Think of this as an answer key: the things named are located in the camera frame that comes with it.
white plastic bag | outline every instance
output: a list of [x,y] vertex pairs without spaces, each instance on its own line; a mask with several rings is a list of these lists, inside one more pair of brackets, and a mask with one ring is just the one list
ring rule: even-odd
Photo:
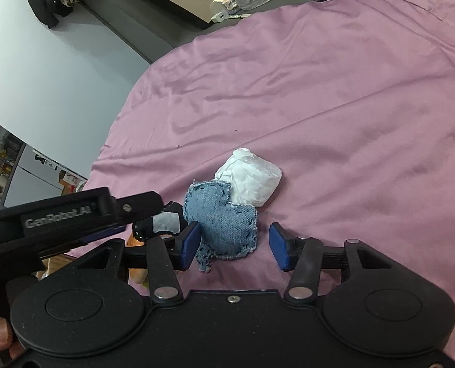
[[263,206],[281,178],[282,170],[247,148],[233,151],[215,175],[215,179],[231,183],[231,202],[256,207]]

bed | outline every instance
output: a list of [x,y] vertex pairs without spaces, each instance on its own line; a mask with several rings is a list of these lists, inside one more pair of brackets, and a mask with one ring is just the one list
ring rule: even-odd
[[137,82],[87,188],[182,202],[239,147],[283,171],[258,247],[209,274],[194,262],[184,291],[284,289],[267,239],[279,222],[328,245],[359,238],[455,302],[455,0],[306,3],[197,37]]

wall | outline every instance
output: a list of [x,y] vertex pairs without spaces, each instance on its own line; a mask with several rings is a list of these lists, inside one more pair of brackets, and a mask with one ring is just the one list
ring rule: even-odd
[[0,0],[0,125],[87,177],[149,65],[81,6],[60,21],[49,30],[27,0]]
[[59,188],[41,180],[20,166],[16,166],[14,170],[15,174],[4,201],[6,207],[23,205],[61,195],[62,191]]

metal rivet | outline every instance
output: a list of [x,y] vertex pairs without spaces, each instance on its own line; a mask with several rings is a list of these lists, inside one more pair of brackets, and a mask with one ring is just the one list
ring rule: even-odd
[[295,286],[289,289],[289,296],[294,299],[307,299],[313,295],[313,291],[305,286]]
[[227,301],[228,301],[229,303],[239,303],[239,302],[241,301],[241,297],[235,296],[235,295],[228,296],[228,297],[227,297]]
[[155,296],[161,300],[172,299],[173,297],[178,296],[178,289],[172,286],[162,286],[158,287],[154,291]]

